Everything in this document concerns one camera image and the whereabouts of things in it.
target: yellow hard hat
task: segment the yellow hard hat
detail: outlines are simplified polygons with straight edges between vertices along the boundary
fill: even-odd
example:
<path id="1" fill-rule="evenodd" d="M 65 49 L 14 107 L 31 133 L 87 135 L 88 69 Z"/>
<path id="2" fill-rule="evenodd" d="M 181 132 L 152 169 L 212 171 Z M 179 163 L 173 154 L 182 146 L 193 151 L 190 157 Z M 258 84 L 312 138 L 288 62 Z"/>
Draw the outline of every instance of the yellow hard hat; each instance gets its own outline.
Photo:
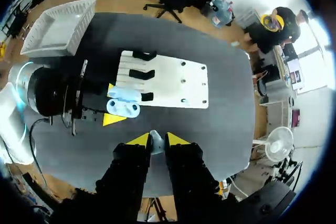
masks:
<path id="1" fill-rule="evenodd" d="M 269 31 L 276 32 L 278 30 L 282 30 L 285 26 L 285 22 L 283 21 L 283 18 L 279 15 L 276 16 L 277 22 L 274 24 L 272 22 L 272 18 L 270 15 L 264 14 L 262 15 L 260 22 L 262 25 Z"/>

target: white basket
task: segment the white basket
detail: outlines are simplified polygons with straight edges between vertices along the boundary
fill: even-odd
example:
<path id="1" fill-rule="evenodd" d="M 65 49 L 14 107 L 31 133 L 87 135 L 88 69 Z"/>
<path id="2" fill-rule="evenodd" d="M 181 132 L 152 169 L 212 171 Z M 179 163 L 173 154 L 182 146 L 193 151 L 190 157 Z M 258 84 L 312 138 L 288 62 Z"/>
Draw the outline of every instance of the white basket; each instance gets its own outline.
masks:
<path id="1" fill-rule="evenodd" d="M 73 56 L 91 22 L 96 0 L 78 0 L 45 10 L 21 49 L 29 57 Z"/>

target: yellow triangle marker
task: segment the yellow triangle marker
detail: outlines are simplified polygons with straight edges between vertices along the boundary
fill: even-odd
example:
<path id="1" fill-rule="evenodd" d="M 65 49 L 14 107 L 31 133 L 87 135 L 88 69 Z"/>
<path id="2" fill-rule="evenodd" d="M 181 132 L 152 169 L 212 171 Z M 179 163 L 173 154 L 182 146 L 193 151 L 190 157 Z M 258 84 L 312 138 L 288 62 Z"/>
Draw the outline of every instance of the yellow triangle marker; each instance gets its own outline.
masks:
<path id="1" fill-rule="evenodd" d="M 112 84 L 109 84 L 109 89 L 111 89 L 113 87 Z M 123 121 L 127 118 L 123 117 L 123 116 L 119 116 L 119 115 L 111 115 L 108 113 L 104 114 L 104 119 L 103 119 L 103 126 L 112 124 L 112 123 L 117 123 L 120 121 Z"/>
<path id="2" fill-rule="evenodd" d="M 178 136 L 175 136 L 174 134 L 167 132 L 168 139 L 169 139 L 169 145 L 176 145 L 176 144 L 190 144 L 186 140 L 183 140 L 182 138 L 179 138 Z"/>
<path id="3" fill-rule="evenodd" d="M 139 145 L 144 145 L 146 147 L 147 146 L 148 135 L 149 135 L 149 133 L 145 133 L 142 136 L 139 136 L 136 139 L 134 139 L 134 140 L 132 140 L 132 141 L 126 143 L 126 144 L 131 144 L 131 145 L 139 144 Z"/>

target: bolt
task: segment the bolt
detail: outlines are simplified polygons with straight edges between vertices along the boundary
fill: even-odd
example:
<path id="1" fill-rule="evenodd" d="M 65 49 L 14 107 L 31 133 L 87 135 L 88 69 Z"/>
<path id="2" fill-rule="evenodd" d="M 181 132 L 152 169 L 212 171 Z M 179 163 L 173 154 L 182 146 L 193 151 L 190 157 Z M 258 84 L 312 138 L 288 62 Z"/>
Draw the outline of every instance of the bolt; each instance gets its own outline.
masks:
<path id="1" fill-rule="evenodd" d="M 260 209 L 260 212 L 264 215 L 269 214 L 271 211 L 272 207 L 270 204 L 264 204 Z"/>

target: dark gray table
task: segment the dark gray table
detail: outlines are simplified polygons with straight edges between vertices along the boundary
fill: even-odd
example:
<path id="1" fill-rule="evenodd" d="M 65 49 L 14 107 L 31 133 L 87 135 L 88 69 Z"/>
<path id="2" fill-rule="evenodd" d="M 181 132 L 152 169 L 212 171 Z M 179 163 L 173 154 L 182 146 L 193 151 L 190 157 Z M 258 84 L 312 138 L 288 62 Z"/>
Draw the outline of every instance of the dark gray table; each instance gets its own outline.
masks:
<path id="1" fill-rule="evenodd" d="M 74 57 L 42 58 L 63 71 L 79 73 L 88 59 L 86 78 L 114 83 L 122 50 L 157 51 L 207 65 L 208 109 L 143 106 L 140 115 L 106 127 L 102 121 L 77 121 L 78 135 L 71 136 L 60 117 L 53 126 L 34 129 L 37 159 L 42 170 L 66 182 L 94 191 L 112 161 L 112 151 L 150 130 L 166 132 L 202 148 L 205 164 L 222 180 L 244 169 L 249 161 L 255 125 L 252 72 L 246 54 L 195 29 L 165 19 L 142 15 L 96 13 Z M 97 97 L 87 102 L 104 104 Z M 27 109 L 28 126 L 40 115 Z M 144 197 L 171 195 L 172 188 L 163 154 L 151 158 Z"/>

